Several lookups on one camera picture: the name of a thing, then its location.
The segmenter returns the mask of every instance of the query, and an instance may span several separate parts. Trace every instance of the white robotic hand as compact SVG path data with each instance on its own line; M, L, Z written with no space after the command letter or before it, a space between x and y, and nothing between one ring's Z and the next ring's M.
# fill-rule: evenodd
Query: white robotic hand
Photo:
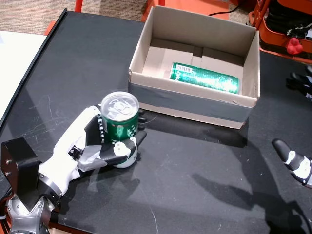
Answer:
M146 119L139 117L139 122ZM11 184L11 195L0 202L0 222L4 233L48 233L50 212L66 193L69 182L85 172L113 165L131 166L137 158L137 147L146 132L138 131L124 141L105 142L100 110L91 106L81 112L54 147L52 157L39 159L25 139L18 138L1 145L1 169ZM8 229L4 206L12 221Z
M52 157L39 165L39 173L49 178L62 195L69 182L80 177L78 169L86 172L109 164L126 168L137 158L137 146L146 137L145 131L122 142L103 144L99 118L97 106L83 110L55 145Z
M312 188L312 160L304 155L291 150L290 147L280 139L274 139L272 145L284 162L292 176L302 183L303 186Z

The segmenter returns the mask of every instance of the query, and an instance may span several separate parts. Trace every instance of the red object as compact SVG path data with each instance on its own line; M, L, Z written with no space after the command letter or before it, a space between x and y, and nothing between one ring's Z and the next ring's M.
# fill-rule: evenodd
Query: red object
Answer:
M82 2L83 2L83 0L76 0L76 5L75 5L75 11L76 12L81 12Z
M303 51L303 46L297 38L290 38L286 45L288 54L297 55Z
M47 27L47 29L43 33L43 35L47 36L50 33L51 29L53 28L54 24L55 24L55 21L51 21L49 26Z
M229 3L221 0L148 0L141 21L146 21L153 6L161 5L162 3L166 3L166 7L197 12L205 15L229 10ZM215 15L215 17L228 20L229 14Z

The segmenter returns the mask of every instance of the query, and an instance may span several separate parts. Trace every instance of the cable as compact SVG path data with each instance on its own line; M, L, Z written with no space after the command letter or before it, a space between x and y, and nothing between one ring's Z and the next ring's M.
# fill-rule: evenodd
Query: cable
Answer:
M4 222L2 222L2 221L1 221L1 227L2 227L3 233L4 234L8 234L8 231L7 231L7 229L6 229L5 225L4 225Z
M0 216L5 217L5 204L7 200L10 200L12 197L14 196L14 193L12 192L12 188L10 187L4 197L0 200ZM8 234L8 232L10 231L9 225L6 221L6 219L2 219L1 220L1 227L3 229L4 234Z
M211 13L208 16L214 16L214 15L219 15L219 14L227 14L227 13L232 13L234 11L236 11L240 6L242 6L247 0L242 1L239 5L237 5L237 7L235 7L232 11L221 11L221 12L215 12L215 13Z
M6 230L7 230L8 232L10 232L10 227L9 227L8 222L7 222L6 220L4 220L3 222L4 222L4 226L5 226Z

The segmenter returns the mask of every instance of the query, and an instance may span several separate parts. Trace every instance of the green can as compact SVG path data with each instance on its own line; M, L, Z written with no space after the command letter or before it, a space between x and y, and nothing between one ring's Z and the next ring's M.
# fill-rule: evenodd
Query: green can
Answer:
M218 72L205 70L199 67L189 66L183 63L173 63L170 79L218 89L234 94L239 93L238 78Z
M103 128L111 141L122 141L136 134L138 109L137 98L127 92L113 92L103 99Z

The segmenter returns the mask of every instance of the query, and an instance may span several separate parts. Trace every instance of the cardboard box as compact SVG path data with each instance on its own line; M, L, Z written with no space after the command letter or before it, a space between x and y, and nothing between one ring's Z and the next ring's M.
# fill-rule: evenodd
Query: cardboard box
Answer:
M241 91L171 80L173 62L235 76ZM130 64L129 92L143 109L239 129L260 97L259 34L235 22L156 6Z

